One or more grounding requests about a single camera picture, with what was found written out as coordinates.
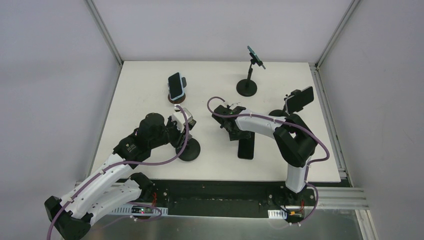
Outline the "black phone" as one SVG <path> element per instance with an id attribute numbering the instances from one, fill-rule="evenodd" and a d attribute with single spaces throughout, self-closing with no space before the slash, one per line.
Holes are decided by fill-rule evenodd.
<path id="1" fill-rule="evenodd" d="M 300 112 L 304 107 L 314 101 L 314 89 L 308 86 L 303 90 L 296 89 L 285 99 L 285 112 L 293 114 Z"/>
<path id="2" fill-rule="evenodd" d="M 251 132 L 249 137 L 238 141 L 237 157 L 244 160 L 252 160 L 255 151 L 255 133 Z"/>

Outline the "black round-base phone stand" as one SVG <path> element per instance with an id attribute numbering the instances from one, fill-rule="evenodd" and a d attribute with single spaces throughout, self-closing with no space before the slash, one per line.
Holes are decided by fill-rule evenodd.
<path id="1" fill-rule="evenodd" d="M 178 154 L 183 148 L 185 139 L 185 132 L 180 133 L 176 138 L 176 141 L 173 145 L 176 154 Z M 200 155 L 200 152 L 200 143 L 191 134 L 189 134 L 187 144 L 178 158 L 184 162 L 192 162 Z"/>

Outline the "teal phone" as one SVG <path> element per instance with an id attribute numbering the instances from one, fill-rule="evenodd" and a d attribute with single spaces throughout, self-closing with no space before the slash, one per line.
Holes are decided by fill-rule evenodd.
<path id="1" fill-rule="evenodd" d="M 264 70 L 266 69 L 264 63 L 260 60 L 258 55 L 255 53 L 255 51 L 248 45 L 247 49 L 249 51 L 249 55 L 251 57 L 251 64 L 252 65 L 258 65 L 259 67 L 262 67 Z"/>

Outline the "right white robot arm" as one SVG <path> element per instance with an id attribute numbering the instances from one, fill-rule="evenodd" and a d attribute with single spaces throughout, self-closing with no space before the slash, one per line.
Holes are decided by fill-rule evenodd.
<path id="1" fill-rule="evenodd" d="M 219 105 L 212 117 L 228 132 L 230 141 L 238 141 L 237 156 L 252 160 L 256 134 L 275 140 L 282 158 L 287 163 L 284 200 L 296 205 L 304 198 L 307 162 L 318 144 L 311 131 L 296 114 L 288 117 L 261 115 L 242 106 L 234 109 Z"/>

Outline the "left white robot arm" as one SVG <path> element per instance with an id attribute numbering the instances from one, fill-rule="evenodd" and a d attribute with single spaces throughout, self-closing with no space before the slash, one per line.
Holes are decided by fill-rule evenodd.
<path id="1" fill-rule="evenodd" d="M 176 155 L 158 162 L 164 165 L 190 151 L 190 130 L 196 124 L 193 115 L 183 108 L 168 119 L 159 113 L 149 113 L 131 134 L 119 141 L 105 162 L 81 184 L 61 197 L 50 196 L 44 207 L 50 226 L 47 239 L 56 229 L 65 240 L 80 240 L 103 216 L 117 207 L 134 200 L 147 202 L 153 197 L 153 182 L 143 173 L 129 176 L 115 190 L 108 190 L 123 175 L 139 165 L 148 165 L 146 160 L 153 149 L 171 145 Z"/>

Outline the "brown-base phone holder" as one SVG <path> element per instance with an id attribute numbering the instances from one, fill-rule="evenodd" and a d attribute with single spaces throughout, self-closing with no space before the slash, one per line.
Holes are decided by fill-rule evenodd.
<path id="1" fill-rule="evenodd" d="M 185 99 L 185 87 L 187 86 L 186 78 L 181 76 L 179 72 L 168 78 L 168 100 L 173 104 L 179 104 Z"/>

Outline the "blue-cased phone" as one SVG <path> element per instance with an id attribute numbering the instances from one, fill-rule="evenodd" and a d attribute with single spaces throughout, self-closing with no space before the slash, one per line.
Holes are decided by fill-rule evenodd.
<path id="1" fill-rule="evenodd" d="M 176 101 L 184 96 L 184 81 L 179 72 L 168 77 L 168 95 L 171 101 Z"/>

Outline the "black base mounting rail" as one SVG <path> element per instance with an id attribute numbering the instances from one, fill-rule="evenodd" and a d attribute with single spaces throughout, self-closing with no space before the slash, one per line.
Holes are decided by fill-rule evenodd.
<path id="1" fill-rule="evenodd" d="M 166 208 L 168 215 L 265 219 L 283 207 L 313 207 L 316 192 L 305 187 L 289 193 L 283 181 L 218 181 L 154 179 L 138 199 Z"/>

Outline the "right aluminium frame post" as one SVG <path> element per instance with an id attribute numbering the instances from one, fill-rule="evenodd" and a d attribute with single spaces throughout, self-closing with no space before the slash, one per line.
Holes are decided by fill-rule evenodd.
<path id="1" fill-rule="evenodd" d="M 351 0 L 346 11 L 342 15 L 339 23 L 337 24 L 334 32 L 332 33 L 329 41 L 327 42 L 326 46 L 324 47 L 322 53 L 320 54 L 318 60 L 314 64 L 315 68 L 319 70 L 323 63 L 325 62 L 326 58 L 330 54 L 330 51 L 332 50 L 333 46 L 336 44 L 336 41 L 342 34 L 346 24 L 349 22 L 350 18 L 356 11 L 358 5 L 361 3 L 361 0 Z"/>

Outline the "aluminium frame post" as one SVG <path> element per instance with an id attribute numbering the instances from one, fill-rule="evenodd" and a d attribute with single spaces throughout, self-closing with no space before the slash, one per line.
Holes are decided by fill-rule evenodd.
<path id="1" fill-rule="evenodd" d="M 96 24 L 99 32 L 101 33 L 106 45 L 108 46 L 111 54 L 113 55 L 115 61 L 117 62 L 118 66 L 120 68 L 124 65 L 124 60 L 119 53 L 119 50 L 112 38 L 112 35 L 110 34 L 100 11 L 98 10 L 96 3 L 94 0 L 84 0 L 84 3 L 87 6 L 88 11 L 90 12 L 90 15 L 92 16 L 94 23 Z"/>
<path id="2" fill-rule="evenodd" d="M 315 68 L 319 70 L 323 63 L 325 62 L 326 58 L 330 54 L 330 51 L 332 50 L 333 46 L 336 44 L 336 41 L 342 34 L 346 24 L 349 22 L 350 18 L 356 11 L 358 5 L 361 3 L 361 0 L 351 0 L 346 11 L 342 15 L 339 23 L 337 24 L 334 32 L 332 33 L 329 41 L 327 42 L 326 46 L 324 47 L 322 53 L 320 54 L 318 60 L 314 64 Z"/>

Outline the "left aluminium frame post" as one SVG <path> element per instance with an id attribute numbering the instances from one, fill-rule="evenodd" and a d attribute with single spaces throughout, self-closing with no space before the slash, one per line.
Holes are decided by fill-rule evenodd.
<path id="1" fill-rule="evenodd" d="M 92 16 L 94 23 L 96 24 L 99 32 L 101 33 L 106 45 L 108 46 L 111 54 L 113 55 L 115 61 L 117 62 L 118 66 L 120 68 L 124 65 L 124 60 L 119 53 L 119 50 L 112 38 L 112 35 L 110 34 L 100 11 L 98 10 L 96 3 L 94 0 L 84 0 L 84 3 L 87 6 L 88 11 L 90 12 L 90 15 Z"/>

